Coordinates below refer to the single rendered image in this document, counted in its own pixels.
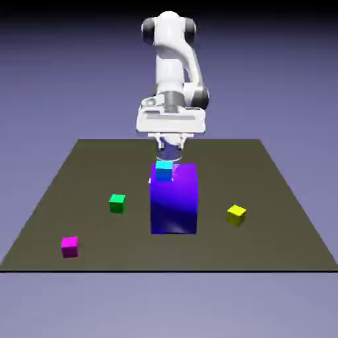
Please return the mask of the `small cyan cube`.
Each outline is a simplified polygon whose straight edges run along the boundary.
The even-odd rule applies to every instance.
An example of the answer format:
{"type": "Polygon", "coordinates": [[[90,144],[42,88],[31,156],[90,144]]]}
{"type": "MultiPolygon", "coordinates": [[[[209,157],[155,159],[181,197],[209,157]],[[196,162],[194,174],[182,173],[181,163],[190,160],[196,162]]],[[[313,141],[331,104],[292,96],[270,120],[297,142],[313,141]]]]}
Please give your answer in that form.
{"type": "Polygon", "coordinates": [[[157,182],[171,182],[173,180],[173,162],[157,160],[155,164],[155,180],[157,182]]]}

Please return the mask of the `large purple box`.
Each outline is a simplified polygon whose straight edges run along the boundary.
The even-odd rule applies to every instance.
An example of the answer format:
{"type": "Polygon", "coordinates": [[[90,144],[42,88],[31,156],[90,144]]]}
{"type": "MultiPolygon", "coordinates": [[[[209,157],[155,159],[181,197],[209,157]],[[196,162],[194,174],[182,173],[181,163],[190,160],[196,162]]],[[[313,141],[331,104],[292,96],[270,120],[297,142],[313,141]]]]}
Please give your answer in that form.
{"type": "Polygon", "coordinates": [[[173,180],[157,182],[151,166],[149,193],[152,234],[196,234],[199,182],[194,163],[173,162],[173,180]]]}

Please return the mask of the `small yellow cube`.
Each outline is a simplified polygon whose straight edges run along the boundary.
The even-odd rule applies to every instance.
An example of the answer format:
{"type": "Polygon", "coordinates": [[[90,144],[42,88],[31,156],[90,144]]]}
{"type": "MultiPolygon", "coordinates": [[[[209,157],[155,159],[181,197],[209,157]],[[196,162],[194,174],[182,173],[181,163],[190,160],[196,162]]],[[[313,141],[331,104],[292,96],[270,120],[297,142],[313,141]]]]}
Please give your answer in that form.
{"type": "Polygon", "coordinates": [[[243,223],[246,218],[247,209],[233,205],[226,212],[226,220],[228,223],[239,226],[243,223]]]}

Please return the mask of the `small magenta cube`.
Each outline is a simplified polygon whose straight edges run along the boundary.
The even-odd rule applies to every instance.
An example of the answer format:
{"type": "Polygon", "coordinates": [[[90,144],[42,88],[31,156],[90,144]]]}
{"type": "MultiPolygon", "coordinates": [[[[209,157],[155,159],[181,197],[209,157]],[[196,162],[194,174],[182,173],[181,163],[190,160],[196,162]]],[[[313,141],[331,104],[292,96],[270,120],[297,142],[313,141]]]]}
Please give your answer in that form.
{"type": "Polygon", "coordinates": [[[70,236],[62,238],[61,252],[64,258],[77,257],[79,255],[78,236],[70,236]]]}

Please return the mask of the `small green cube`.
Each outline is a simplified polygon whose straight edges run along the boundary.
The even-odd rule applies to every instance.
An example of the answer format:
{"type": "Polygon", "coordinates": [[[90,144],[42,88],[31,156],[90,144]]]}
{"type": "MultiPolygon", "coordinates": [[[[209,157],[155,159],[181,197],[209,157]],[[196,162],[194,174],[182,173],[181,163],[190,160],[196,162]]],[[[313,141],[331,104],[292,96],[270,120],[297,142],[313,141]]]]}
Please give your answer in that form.
{"type": "Polygon", "coordinates": [[[113,193],[108,201],[111,213],[123,214],[125,210],[125,195],[113,193]]]}

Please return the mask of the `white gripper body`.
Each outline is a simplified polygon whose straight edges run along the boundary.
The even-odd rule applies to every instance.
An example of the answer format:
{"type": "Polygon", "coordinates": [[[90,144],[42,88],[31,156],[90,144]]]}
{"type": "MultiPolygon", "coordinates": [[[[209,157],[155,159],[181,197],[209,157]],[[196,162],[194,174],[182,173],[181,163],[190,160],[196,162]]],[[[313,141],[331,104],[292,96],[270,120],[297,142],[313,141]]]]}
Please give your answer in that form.
{"type": "Polygon", "coordinates": [[[136,130],[140,133],[204,133],[206,113],[200,108],[178,107],[178,112],[164,111],[163,106],[140,106],[136,130]]]}

